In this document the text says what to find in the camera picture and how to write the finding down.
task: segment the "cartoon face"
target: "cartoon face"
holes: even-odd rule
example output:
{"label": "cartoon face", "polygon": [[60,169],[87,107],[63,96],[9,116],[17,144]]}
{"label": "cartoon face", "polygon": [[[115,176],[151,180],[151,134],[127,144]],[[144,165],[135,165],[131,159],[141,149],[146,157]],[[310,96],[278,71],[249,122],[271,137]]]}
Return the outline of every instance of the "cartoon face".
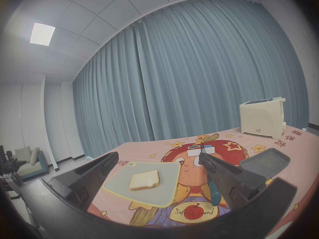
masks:
{"label": "cartoon face", "polygon": [[[223,159],[219,154],[212,156]],[[178,154],[173,161],[181,163],[178,183],[184,186],[201,186],[207,183],[206,171],[199,161],[199,156],[188,157],[187,151]]]}

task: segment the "white bread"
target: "white bread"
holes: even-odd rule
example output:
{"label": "white bread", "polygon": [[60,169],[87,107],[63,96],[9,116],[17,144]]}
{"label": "white bread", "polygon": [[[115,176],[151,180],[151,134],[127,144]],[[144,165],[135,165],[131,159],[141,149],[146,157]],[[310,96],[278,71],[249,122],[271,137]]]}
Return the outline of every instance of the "white bread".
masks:
{"label": "white bread", "polygon": [[136,191],[142,189],[151,189],[160,184],[158,170],[152,170],[144,173],[132,174],[129,184],[129,190]]}

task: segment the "cream toaster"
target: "cream toaster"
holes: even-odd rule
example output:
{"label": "cream toaster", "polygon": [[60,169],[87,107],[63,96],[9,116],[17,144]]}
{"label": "cream toaster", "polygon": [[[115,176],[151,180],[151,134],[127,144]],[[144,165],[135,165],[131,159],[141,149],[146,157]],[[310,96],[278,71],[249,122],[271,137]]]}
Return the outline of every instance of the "cream toaster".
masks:
{"label": "cream toaster", "polygon": [[239,106],[241,133],[253,133],[279,139],[286,128],[285,98],[270,98],[243,103]]}

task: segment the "cutting board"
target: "cutting board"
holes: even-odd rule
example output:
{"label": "cutting board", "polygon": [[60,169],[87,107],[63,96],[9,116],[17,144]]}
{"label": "cutting board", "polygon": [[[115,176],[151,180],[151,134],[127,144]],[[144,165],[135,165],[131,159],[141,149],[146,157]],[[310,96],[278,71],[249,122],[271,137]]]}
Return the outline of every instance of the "cutting board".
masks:
{"label": "cutting board", "polygon": [[[140,204],[165,208],[173,203],[180,168],[179,162],[147,163],[132,161],[107,181],[103,188]],[[129,190],[132,174],[155,169],[159,173],[159,185],[157,187],[137,191]]]}

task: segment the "red star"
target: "red star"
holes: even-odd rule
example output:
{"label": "red star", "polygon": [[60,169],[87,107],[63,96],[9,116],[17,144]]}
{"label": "red star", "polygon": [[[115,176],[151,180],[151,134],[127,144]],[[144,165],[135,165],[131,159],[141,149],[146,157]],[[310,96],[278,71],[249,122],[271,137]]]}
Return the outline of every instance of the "red star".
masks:
{"label": "red star", "polygon": [[223,144],[223,145],[228,147],[227,151],[234,150],[234,149],[242,150],[242,148],[239,146],[238,143],[233,143],[229,141],[227,144]]}

